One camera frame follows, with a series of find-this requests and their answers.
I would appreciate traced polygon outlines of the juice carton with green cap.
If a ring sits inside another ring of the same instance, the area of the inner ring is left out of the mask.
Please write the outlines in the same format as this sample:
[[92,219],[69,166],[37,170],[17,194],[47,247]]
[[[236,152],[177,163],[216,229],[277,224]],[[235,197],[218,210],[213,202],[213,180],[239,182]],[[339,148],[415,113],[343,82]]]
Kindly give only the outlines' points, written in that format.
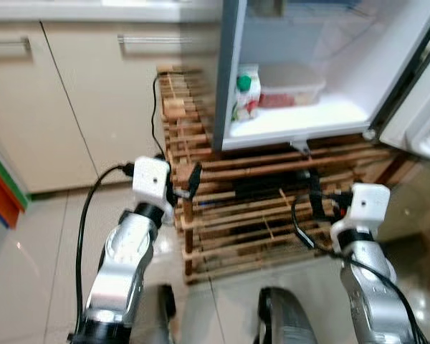
[[242,122],[256,118],[262,91],[259,65],[240,65],[235,88],[235,102],[232,108],[231,120]]

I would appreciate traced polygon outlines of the small grey fridge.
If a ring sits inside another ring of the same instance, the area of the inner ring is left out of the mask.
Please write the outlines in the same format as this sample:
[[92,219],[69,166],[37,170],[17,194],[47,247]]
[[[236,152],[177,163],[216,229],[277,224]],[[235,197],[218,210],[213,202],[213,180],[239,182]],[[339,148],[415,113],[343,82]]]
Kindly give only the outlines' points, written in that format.
[[[430,0],[221,0],[215,150],[361,135],[430,160]],[[240,65],[296,62],[319,102],[231,120]]]

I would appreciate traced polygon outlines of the wooden wine rack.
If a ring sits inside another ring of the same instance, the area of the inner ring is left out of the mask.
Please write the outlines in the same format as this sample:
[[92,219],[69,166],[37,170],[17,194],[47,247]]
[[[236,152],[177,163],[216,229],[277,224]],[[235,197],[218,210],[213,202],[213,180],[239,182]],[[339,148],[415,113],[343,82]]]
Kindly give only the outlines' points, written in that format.
[[311,238],[329,244],[327,220],[311,214],[309,171],[319,171],[322,192],[330,193],[356,181],[394,186],[412,165],[407,153],[359,135],[317,140],[307,152],[274,145],[217,151],[213,92],[204,72],[161,64],[156,88],[173,185],[188,189],[194,165],[202,165],[198,192],[176,206],[189,285],[314,258],[296,238],[294,219]]

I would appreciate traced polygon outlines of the beige kitchen cabinet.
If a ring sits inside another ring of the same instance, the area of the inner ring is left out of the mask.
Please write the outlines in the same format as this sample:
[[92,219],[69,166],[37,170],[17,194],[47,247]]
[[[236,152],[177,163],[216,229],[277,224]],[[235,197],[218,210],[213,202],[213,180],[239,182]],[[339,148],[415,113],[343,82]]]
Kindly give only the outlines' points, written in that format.
[[221,0],[0,0],[0,154],[28,194],[90,186],[163,143],[159,65],[212,65],[217,44],[121,44],[117,35],[215,37]]

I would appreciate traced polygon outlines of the clear lidded food container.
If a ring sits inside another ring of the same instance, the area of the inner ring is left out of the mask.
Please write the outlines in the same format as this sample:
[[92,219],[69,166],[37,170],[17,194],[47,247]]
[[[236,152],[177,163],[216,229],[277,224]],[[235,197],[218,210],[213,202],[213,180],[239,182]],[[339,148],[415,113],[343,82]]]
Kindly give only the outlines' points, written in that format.
[[326,79],[309,65],[296,62],[261,64],[258,69],[261,108],[290,108],[319,102]]

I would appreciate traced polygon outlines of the grey right robot leg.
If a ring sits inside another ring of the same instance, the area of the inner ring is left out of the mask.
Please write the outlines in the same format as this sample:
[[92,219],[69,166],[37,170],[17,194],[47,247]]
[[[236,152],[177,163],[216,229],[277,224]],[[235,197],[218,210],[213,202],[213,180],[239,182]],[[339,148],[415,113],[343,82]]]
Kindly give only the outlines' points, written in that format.
[[258,330],[252,344],[319,344],[304,307],[294,292],[264,286],[257,302]]

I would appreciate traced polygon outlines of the grey robot leg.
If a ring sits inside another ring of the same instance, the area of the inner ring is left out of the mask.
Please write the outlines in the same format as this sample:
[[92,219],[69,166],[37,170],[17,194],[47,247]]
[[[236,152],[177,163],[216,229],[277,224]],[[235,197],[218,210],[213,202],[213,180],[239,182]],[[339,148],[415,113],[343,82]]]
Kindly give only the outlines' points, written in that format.
[[257,302],[258,330],[252,344],[319,344],[304,307],[294,292],[264,286]]
[[130,344],[176,344],[172,322],[176,299],[170,284],[148,285],[143,289]]

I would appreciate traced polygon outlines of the grey left robot leg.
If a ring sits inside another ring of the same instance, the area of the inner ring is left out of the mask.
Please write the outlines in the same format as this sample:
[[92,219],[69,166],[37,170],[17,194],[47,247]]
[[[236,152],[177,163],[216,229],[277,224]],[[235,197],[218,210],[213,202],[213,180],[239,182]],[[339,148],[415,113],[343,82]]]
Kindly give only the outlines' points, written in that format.
[[148,285],[143,289],[130,344],[176,344],[172,322],[176,299],[170,284]]

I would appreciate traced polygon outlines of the green board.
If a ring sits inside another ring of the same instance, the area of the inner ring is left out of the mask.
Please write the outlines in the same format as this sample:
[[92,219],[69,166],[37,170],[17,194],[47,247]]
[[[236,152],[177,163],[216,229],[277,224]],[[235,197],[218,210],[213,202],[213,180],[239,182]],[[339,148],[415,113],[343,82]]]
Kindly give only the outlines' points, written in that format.
[[0,154],[0,183],[7,193],[14,198],[14,203],[22,211],[26,211],[31,206],[31,196],[15,172],[11,170],[11,164]]

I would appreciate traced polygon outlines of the orange board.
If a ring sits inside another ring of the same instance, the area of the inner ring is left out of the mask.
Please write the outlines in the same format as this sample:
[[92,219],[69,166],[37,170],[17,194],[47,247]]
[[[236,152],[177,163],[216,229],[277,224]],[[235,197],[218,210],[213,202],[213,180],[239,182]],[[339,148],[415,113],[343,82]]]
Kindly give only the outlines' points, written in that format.
[[17,224],[24,206],[12,193],[11,187],[0,176],[0,222],[10,230],[17,229]]

